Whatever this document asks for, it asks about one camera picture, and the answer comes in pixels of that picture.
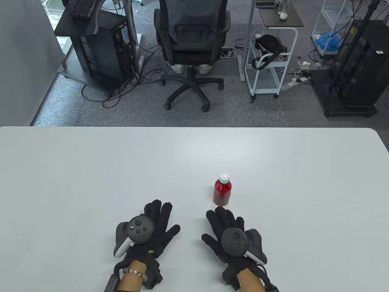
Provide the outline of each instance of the black office chair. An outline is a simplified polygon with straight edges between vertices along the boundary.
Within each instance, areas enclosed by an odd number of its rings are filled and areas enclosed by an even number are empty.
[[[227,0],[159,0],[160,9],[154,10],[154,26],[163,57],[170,65],[189,65],[186,77],[161,76],[161,85],[165,85],[166,80],[183,83],[166,100],[166,110],[177,96],[192,88],[204,102],[201,109],[207,112],[210,102],[199,85],[217,83],[219,89],[224,88],[223,78],[196,78],[196,66],[212,66],[220,58],[231,26],[226,5]]]

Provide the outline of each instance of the beaded bracelet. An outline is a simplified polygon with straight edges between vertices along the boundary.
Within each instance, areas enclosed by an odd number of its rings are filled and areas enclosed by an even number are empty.
[[[123,273],[130,273],[130,274],[138,275],[139,277],[142,278],[143,282],[147,281],[147,276],[144,273],[141,273],[137,270],[125,268],[125,269],[123,269]]]

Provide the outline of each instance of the black tripod stand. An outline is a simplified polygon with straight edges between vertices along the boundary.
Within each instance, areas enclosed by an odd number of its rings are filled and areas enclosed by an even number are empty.
[[[333,74],[330,75],[330,70],[312,70],[311,79],[315,93],[324,110],[324,116],[365,116],[371,117],[377,113],[374,106],[370,107],[351,107],[344,104],[336,91],[336,84],[344,70],[350,56],[353,53],[359,39],[361,38],[365,28],[367,27],[373,12],[377,9],[380,0],[371,0],[368,6],[368,11],[363,18],[363,21],[358,27],[356,35],[352,38],[350,44],[345,48],[340,64]]]

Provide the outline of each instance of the power strip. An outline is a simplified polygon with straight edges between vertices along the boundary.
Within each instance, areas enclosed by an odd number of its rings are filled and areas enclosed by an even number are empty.
[[[297,82],[297,81],[293,82],[293,81],[291,81],[291,82],[289,82],[289,83],[283,85],[283,86],[281,87],[281,90],[282,90],[282,91],[289,90],[289,89],[291,89],[291,88],[293,88],[293,87],[296,87],[296,86],[298,86],[298,85],[300,85],[300,84],[302,84],[302,83],[304,83],[304,82],[307,82],[308,80],[309,80],[309,79],[306,78],[306,77],[301,77],[301,78],[300,78],[300,82]]]

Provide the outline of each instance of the gray wall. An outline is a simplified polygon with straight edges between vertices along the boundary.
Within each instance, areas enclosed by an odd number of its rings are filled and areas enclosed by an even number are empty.
[[[39,0],[0,8],[0,127],[29,125],[64,58]]]

